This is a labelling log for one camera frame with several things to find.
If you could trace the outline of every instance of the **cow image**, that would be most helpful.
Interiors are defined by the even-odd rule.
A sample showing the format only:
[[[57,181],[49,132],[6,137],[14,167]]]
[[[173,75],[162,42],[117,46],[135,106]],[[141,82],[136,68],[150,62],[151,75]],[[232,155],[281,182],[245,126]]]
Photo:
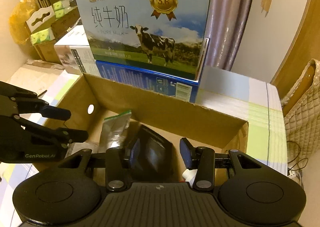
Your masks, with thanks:
[[[165,59],[164,66],[167,66],[168,61],[173,62],[174,39],[145,33],[144,31],[147,31],[149,28],[140,25],[130,26],[130,28],[136,31],[141,48],[143,52],[147,54],[148,63],[152,63],[152,54],[154,53],[163,54]]]

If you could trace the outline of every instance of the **plastic bag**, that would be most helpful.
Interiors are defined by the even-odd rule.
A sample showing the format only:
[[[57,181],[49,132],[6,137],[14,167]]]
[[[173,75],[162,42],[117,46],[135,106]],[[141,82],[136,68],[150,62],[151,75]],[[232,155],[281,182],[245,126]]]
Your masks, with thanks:
[[[99,153],[122,146],[129,128],[131,110],[104,119],[100,135]]]
[[[60,0],[58,2],[55,2],[52,7],[54,11],[58,11],[67,7],[76,7],[77,2],[76,0]]]
[[[63,9],[60,9],[58,11],[55,11],[54,14],[56,15],[56,19],[59,19],[69,13],[71,10],[74,10],[76,7],[66,7]]]
[[[20,0],[9,17],[10,34],[16,44],[25,44],[29,33],[25,22],[38,10],[35,0]]]

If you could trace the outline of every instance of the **white box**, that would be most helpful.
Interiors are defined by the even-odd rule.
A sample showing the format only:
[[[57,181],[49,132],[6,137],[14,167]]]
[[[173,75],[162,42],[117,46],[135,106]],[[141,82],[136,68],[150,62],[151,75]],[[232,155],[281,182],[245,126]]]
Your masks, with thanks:
[[[68,73],[89,73],[100,77],[82,25],[76,26],[62,37],[54,45],[54,49]]]

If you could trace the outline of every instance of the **cardboard flap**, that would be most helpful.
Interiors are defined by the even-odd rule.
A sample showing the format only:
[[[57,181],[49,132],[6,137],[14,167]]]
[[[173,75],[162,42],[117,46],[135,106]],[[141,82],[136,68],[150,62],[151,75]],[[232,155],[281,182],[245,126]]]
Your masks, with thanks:
[[[91,104],[94,110],[88,114],[88,107]],[[65,124],[68,128],[88,130],[100,110],[100,105],[83,76],[79,77],[57,106],[70,110],[71,118],[66,122],[48,119],[44,124],[46,127],[55,129],[64,127]]]
[[[101,106],[116,113],[131,109],[132,117],[137,121],[207,145],[224,148],[246,123],[152,91],[89,74],[84,74],[84,78]]]
[[[246,122],[233,137],[233,139],[221,150],[221,153],[228,153],[228,150],[247,151],[249,124]]]

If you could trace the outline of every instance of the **circular pad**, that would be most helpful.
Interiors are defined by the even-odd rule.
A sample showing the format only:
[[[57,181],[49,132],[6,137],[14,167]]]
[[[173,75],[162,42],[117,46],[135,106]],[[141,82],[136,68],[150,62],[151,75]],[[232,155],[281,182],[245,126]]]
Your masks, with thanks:
[[[302,188],[280,173],[251,170],[223,183],[218,193],[222,206],[248,224],[281,225],[297,220],[306,202]]]
[[[85,217],[100,201],[99,186],[77,169],[40,172],[19,184],[12,201],[18,214],[37,225],[62,225]]]
[[[257,182],[247,187],[247,195],[256,202],[271,204],[283,197],[283,190],[273,183]]]
[[[48,182],[40,185],[36,190],[36,196],[48,203],[57,203],[68,199],[73,193],[72,185],[64,182]]]

